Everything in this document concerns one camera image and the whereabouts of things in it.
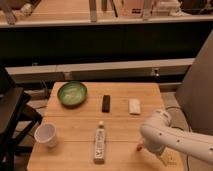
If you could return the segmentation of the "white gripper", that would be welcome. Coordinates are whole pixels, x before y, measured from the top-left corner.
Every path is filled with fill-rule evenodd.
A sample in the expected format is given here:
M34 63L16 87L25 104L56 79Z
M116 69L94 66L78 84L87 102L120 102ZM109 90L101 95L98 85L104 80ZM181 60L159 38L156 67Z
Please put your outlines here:
M163 157L163 152L165 150L165 146L155 143L155 142L150 142L150 141L145 141L143 143L143 146L152 154L154 154L162 163L164 166L167 165L166 159Z

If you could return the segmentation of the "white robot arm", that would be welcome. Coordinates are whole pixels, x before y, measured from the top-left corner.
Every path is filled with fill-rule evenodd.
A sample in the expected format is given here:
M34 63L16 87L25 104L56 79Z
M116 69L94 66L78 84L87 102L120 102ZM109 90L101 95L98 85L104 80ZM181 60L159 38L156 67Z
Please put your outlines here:
M140 127L144 147L155 155L161 155L169 147L213 164L213 136L172 128L171 121L167 111L154 110Z

